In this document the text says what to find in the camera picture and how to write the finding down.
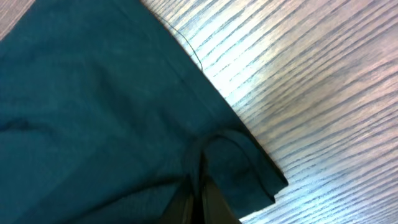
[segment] wood grain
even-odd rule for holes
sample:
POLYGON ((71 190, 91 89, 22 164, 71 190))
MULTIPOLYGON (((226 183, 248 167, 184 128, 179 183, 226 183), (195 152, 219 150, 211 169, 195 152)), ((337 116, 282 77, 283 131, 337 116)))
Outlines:
MULTIPOLYGON (((0 3, 0 34, 31 2, 0 3)), ((245 223, 398 223, 396 0, 144 4, 289 180, 245 223)))

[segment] folded fabric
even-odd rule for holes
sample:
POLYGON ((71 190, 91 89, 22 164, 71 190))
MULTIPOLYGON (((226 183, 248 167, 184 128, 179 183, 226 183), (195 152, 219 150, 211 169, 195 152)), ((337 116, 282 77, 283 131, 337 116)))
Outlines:
POLYGON ((0 223, 153 223, 202 151, 237 217, 287 185, 139 1, 36 1, 0 42, 0 223))

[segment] dark teal fabric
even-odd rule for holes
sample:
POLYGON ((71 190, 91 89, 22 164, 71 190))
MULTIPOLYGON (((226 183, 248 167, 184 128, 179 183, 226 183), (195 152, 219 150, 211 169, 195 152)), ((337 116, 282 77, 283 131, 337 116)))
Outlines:
POLYGON ((139 1, 37 0, 0 42, 0 223, 152 223, 201 150, 238 217, 287 185, 139 1))

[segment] wooden table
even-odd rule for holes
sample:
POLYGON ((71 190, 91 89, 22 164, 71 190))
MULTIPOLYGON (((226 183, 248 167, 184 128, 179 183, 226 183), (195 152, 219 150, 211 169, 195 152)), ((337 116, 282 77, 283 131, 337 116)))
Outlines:
MULTIPOLYGON (((31 2, 0 2, 0 38, 31 2)), ((290 182, 245 222, 398 223, 398 1, 144 3, 290 182)))

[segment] green cloth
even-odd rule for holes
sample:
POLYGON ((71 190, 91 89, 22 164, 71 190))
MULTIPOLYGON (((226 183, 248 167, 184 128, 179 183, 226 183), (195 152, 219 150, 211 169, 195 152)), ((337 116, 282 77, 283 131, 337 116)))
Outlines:
POLYGON ((0 42, 0 223, 152 223, 200 151, 237 217, 287 185, 139 1, 37 0, 0 42))

